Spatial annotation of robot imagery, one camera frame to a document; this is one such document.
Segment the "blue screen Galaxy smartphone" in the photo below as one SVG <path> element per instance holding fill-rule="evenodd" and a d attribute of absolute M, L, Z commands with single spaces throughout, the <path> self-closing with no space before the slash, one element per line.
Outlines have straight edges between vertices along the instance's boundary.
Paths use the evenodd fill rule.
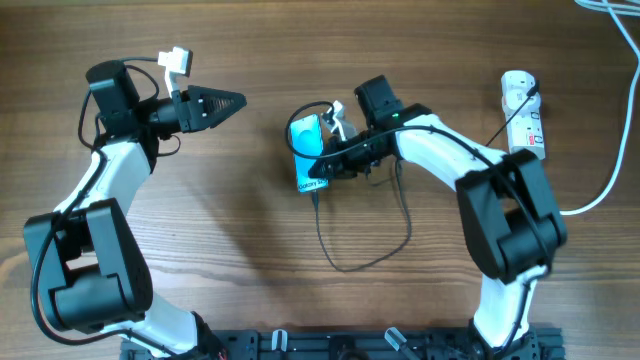
<path fill-rule="evenodd" d="M 323 151 L 323 140 L 319 117 L 316 114 L 293 121 L 290 126 L 291 142 L 295 150 L 300 153 L 318 156 Z M 294 156 L 297 189 L 300 193 L 307 193 L 326 188 L 329 181 L 326 178 L 312 178 L 309 170 L 315 164 L 313 159 L 298 155 Z"/>

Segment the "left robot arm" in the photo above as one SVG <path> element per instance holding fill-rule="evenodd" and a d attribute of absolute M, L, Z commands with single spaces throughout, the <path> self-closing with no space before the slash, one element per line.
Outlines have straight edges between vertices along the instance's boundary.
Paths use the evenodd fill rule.
<path fill-rule="evenodd" d="M 86 73 L 99 108 L 90 168 L 54 211 L 24 225 L 32 313 L 46 337 L 67 346 L 120 336 L 153 358 L 224 359 L 223 342 L 197 313 L 154 293 L 126 214 L 161 156 L 160 141 L 214 128 L 247 101 L 175 84 L 166 98 L 141 99 L 133 68 L 129 59 L 109 60 Z"/>

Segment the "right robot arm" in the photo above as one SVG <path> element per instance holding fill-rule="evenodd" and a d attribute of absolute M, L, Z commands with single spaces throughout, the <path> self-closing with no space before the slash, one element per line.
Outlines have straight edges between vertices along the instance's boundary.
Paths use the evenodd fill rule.
<path fill-rule="evenodd" d="M 467 329 L 434 331 L 424 351 L 467 359 L 541 359 L 560 335 L 535 330 L 528 312 L 536 285 L 552 273 L 568 237 L 539 158 L 506 153 L 447 127 L 428 107 L 404 105 L 385 76 L 354 91 L 367 127 L 357 131 L 338 102 L 325 112 L 291 116 L 285 140 L 294 155 L 298 190 L 317 193 L 335 179 L 367 174 L 386 157 L 420 166 L 457 198 L 467 251 L 482 274 L 478 308 Z"/>

